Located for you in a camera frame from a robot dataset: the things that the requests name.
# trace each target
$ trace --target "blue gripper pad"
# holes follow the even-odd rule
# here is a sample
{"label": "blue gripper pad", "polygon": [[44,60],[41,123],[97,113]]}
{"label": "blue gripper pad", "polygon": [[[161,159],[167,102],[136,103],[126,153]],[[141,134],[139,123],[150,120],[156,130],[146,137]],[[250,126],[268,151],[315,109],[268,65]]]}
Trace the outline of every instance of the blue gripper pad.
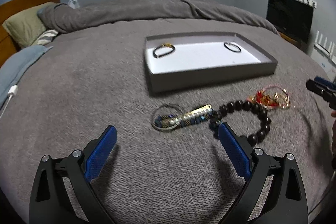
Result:
{"label": "blue gripper pad", "polygon": [[327,86],[328,88],[330,88],[332,90],[336,89],[336,86],[333,83],[331,83],[330,81],[328,81],[328,80],[326,80],[326,79],[324,79],[322,77],[316,76],[314,78],[314,81],[317,82],[317,83],[320,83],[322,85],[325,85],[325,86]]}
{"label": "blue gripper pad", "polygon": [[237,175],[247,181],[251,177],[249,158],[223,123],[218,128],[218,138],[229,156]]}
{"label": "blue gripper pad", "polygon": [[88,182],[98,177],[116,142],[117,130],[110,127],[86,161],[84,177]]}

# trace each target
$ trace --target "black bracelet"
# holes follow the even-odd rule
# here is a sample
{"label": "black bracelet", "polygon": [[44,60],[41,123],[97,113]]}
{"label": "black bracelet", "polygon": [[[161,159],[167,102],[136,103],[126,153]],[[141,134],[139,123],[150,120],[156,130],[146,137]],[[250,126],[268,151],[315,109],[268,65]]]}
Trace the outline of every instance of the black bracelet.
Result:
{"label": "black bracelet", "polygon": [[[229,48],[228,46],[234,46],[234,47],[236,47],[237,51]],[[238,45],[232,44],[231,42],[224,42],[224,47],[226,47],[229,51],[232,51],[232,52],[242,52],[242,49]]]}
{"label": "black bracelet", "polygon": [[[160,49],[160,48],[164,48],[164,47],[171,48],[172,50],[171,50],[170,52],[166,52],[166,53],[164,53],[164,54],[156,54],[156,53],[155,53],[158,49]],[[175,51],[175,46],[174,46],[173,44],[170,44],[170,43],[164,43],[164,44],[162,44],[162,45],[156,47],[156,48],[153,50],[153,56],[154,56],[155,58],[161,58],[161,57],[164,57],[164,56],[166,56],[166,55],[168,55],[168,54],[173,53],[174,51]]]}
{"label": "black bracelet", "polygon": [[228,113],[233,113],[235,110],[240,111],[242,109],[245,111],[251,110],[253,114],[258,115],[258,118],[261,121],[260,130],[247,137],[249,144],[253,147],[265,139],[271,129],[271,119],[267,117],[268,112],[265,108],[261,107],[259,104],[251,103],[250,101],[236,101],[235,103],[230,102],[227,105],[222,105],[218,111],[214,111],[212,113],[212,118],[210,119],[210,129],[214,131],[215,138],[218,138],[218,127],[222,123],[222,118]]}

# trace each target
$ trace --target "dark wooden bead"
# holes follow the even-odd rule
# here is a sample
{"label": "dark wooden bead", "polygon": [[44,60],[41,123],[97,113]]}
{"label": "dark wooden bead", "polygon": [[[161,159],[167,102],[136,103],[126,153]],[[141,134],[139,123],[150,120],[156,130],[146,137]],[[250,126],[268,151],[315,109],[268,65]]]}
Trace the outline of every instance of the dark wooden bead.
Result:
{"label": "dark wooden bead", "polygon": [[253,103],[251,107],[251,111],[254,114],[257,114],[260,111],[260,105],[257,103]]}
{"label": "dark wooden bead", "polygon": [[267,110],[266,109],[260,109],[260,111],[258,112],[258,118],[263,121],[264,119],[267,118]]}
{"label": "dark wooden bead", "polygon": [[242,110],[244,102],[242,100],[236,101],[236,110]]}
{"label": "dark wooden bead", "polygon": [[252,135],[250,135],[250,136],[247,137],[247,141],[253,147],[253,146],[255,146],[257,144],[258,137],[257,137],[257,135],[252,134]]}
{"label": "dark wooden bead", "polygon": [[212,117],[214,119],[217,119],[217,120],[221,120],[222,119],[222,115],[219,111],[216,111],[216,110],[213,110],[212,111]]}
{"label": "dark wooden bead", "polygon": [[211,123],[216,123],[218,121],[218,119],[217,118],[215,118],[215,117],[211,117],[210,119],[209,119],[209,122]]}
{"label": "dark wooden bead", "polygon": [[235,111],[235,103],[234,102],[229,102],[227,104],[227,110],[229,113],[233,113]]}
{"label": "dark wooden bead", "polygon": [[209,123],[209,128],[216,133],[218,131],[218,127],[219,127],[220,123],[221,122],[218,121],[218,120],[211,119],[210,123]]}
{"label": "dark wooden bead", "polygon": [[244,105],[243,105],[243,110],[245,111],[249,111],[252,107],[252,103],[250,101],[245,101]]}
{"label": "dark wooden bead", "polygon": [[228,109],[226,105],[223,105],[219,108],[219,112],[221,113],[222,117],[225,117],[227,115]]}
{"label": "dark wooden bead", "polygon": [[258,143],[261,143],[265,139],[265,137],[266,137],[265,131],[259,130],[257,132],[257,137],[258,137]]}
{"label": "dark wooden bead", "polygon": [[268,134],[268,132],[271,130],[271,127],[269,126],[269,124],[265,124],[262,127],[262,130],[265,131],[266,135]]}
{"label": "dark wooden bead", "polygon": [[266,117],[261,121],[261,126],[264,126],[266,124],[271,124],[271,119],[269,117]]}

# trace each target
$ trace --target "pillow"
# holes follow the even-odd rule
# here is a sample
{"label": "pillow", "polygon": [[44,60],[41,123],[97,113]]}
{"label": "pillow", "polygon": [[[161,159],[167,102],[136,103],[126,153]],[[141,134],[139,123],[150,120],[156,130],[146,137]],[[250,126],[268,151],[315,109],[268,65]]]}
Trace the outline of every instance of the pillow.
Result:
{"label": "pillow", "polygon": [[31,46],[46,31],[46,27],[37,16],[37,11],[50,4],[53,2],[25,9],[7,18],[2,26],[21,48]]}
{"label": "pillow", "polygon": [[33,45],[47,45],[58,35],[56,30],[47,30],[41,34],[33,43]]}
{"label": "pillow", "polygon": [[28,68],[52,47],[35,45],[13,54],[0,68],[0,108],[11,86],[16,85]]}

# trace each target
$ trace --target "green cloth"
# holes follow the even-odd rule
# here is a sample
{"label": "green cloth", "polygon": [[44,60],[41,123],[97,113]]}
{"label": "green cloth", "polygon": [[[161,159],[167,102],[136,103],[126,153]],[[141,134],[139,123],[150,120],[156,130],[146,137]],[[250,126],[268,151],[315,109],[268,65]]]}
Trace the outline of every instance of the green cloth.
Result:
{"label": "green cloth", "polygon": [[53,2],[47,2],[18,12],[7,18],[2,26],[21,48],[31,46],[46,31],[46,27],[37,16],[37,11],[50,4],[53,4]]}

